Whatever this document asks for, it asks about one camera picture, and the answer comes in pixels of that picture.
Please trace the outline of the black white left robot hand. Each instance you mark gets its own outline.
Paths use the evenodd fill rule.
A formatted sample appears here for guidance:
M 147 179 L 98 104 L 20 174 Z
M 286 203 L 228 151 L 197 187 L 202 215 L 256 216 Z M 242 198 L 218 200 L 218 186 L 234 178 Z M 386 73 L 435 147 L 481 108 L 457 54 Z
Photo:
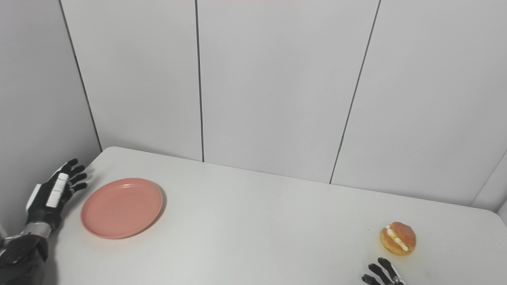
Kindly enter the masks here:
M 42 184 L 36 184 L 27 202 L 26 225 L 33 222 L 45 222 L 56 230 L 62 222 L 62 211 L 65 204 L 74 194 L 87 187 L 85 166 L 78 164 L 78 159 L 67 161 Z

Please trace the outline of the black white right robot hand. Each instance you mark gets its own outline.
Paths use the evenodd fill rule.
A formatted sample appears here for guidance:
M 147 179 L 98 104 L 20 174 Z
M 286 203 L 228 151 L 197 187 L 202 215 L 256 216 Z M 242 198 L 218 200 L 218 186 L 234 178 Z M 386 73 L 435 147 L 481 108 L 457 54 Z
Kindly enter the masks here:
M 361 276 L 363 283 L 368 285 L 406 285 L 407 283 L 395 269 L 393 263 L 387 258 L 377 258 L 377 263 L 368 265 L 368 269 L 374 274 Z

